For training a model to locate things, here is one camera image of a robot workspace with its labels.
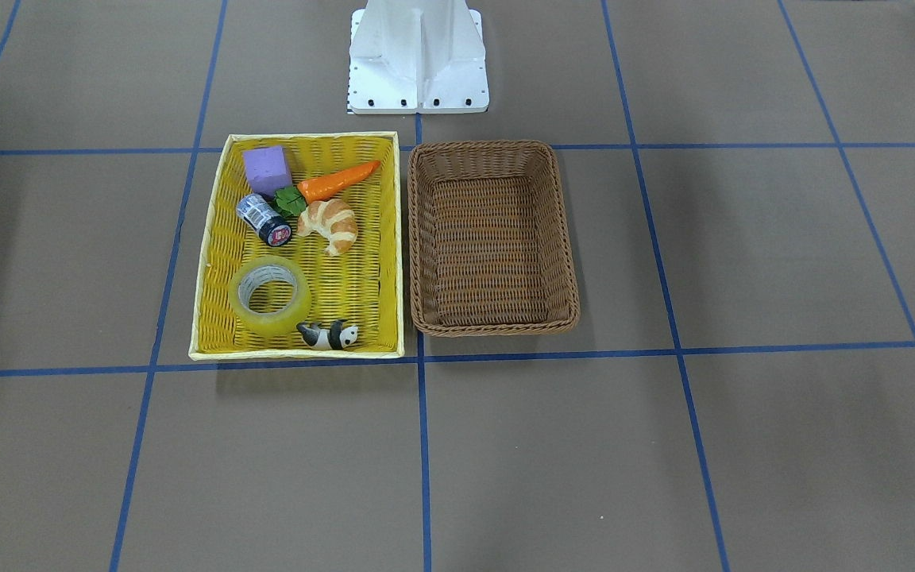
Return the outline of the yellow clear tape roll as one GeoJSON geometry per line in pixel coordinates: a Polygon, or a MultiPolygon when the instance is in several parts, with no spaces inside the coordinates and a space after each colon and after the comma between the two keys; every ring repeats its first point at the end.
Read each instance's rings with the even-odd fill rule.
{"type": "Polygon", "coordinates": [[[289,334],[307,318],[312,305],[312,293],[301,265],[278,256],[260,256],[240,267],[226,284],[226,297],[245,329],[265,338],[289,334]],[[249,303],[255,290],[272,282],[290,284],[290,300],[275,311],[251,309],[249,303]]]}

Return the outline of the brown wicker basket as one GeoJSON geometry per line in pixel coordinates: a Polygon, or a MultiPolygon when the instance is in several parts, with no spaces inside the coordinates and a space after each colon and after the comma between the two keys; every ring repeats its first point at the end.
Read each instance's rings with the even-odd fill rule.
{"type": "Polygon", "coordinates": [[[557,155],[541,141],[415,146],[411,321],[435,337],[557,334],[581,301],[557,155]]]}

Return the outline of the yellow woven basket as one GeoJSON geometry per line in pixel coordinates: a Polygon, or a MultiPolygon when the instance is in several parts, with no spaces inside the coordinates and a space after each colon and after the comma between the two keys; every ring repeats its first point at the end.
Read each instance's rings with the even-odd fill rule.
{"type": "Polygon", "coordinates": [[[326,351],[329,358],[400,358],[404,354],[402,161],[396,131],[360,133],[231,134],[226,138],[208,202],[194,293],[189,358],[240,361],[247,358],[311,358],[294,326],[266,338],[247,328],[229,298],[233,276],[254,258],[294,261],[307,281],[312,304],[308,322],[329,326],[345,319],[359,328],[349,349],[326,351]],[[317,235],[293,238],[273,249],[236,215],[250,191],[244,152],[279,146],[297,179],[322,176],[378,160],[366,181],[346,188],[358,239],[341,256],[326,254],[317,235]]]}

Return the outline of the panda figurine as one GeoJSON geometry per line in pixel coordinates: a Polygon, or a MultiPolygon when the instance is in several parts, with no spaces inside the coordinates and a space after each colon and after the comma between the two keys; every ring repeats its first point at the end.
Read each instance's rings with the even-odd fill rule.
{"type": "Polygon", "coordinates": [[[323,323],[295,324],[295,329],[300,334],[305,347],[315,350],[345,350],[358,341],[360,328],[357,325],[348,325],[344,319],[335,319],[329,326],[323,323]]]}

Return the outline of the toy croissant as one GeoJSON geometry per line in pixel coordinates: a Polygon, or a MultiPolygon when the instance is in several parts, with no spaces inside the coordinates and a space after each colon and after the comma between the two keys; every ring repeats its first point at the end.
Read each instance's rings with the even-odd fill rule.
{"type": "Polygon", "coordinates": [[[358,239],[358,221],[344,199],[316,200],[299,214],[295,232],[299,238],[320,235],[327,241],[324,253],[337,257],[348,253],[358,239]]]}

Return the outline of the orange toy carrot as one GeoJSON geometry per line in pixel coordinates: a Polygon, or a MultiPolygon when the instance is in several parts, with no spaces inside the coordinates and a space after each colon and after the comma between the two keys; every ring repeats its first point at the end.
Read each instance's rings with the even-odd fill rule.
{"type": "Polygon", "coordinates": [[[272,207],[285,218],[298,217],[312,203],[333,199],[349,186],[366,181],[380,166],[381,162],[378,160],[370,160],[362,165],[304,179],[297,184],[276,189],[272,207]]]}

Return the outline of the small blue labelled can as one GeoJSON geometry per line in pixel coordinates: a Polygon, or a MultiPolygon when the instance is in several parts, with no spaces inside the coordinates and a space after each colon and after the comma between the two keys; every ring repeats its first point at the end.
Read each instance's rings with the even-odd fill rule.
{"type": "Polygon", "coordinates": [[[263,195],[248,193],[239,200],[235,211],[266,246],[280,247],[293,238],[288,221],[269,205],[263,195]]]}

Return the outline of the purple foam cube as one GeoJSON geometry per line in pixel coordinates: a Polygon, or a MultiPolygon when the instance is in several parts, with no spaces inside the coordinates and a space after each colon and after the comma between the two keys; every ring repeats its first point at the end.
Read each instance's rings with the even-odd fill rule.
{"type": "Polygon", "coordinates": [[[293,174],[282,145],[247,149],[242,160],[253,193],[274,199],[277,191],[293,185],[293,174]]]}

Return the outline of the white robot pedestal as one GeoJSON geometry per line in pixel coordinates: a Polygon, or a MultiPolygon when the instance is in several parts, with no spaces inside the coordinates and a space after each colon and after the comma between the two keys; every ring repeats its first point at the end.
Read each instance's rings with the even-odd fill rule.
{"type": "Polygon", "coordinates": [[[369,1],[351,14],[353,114],[479,114],[490,106],[483,19],[465,1],[369,1]]]}

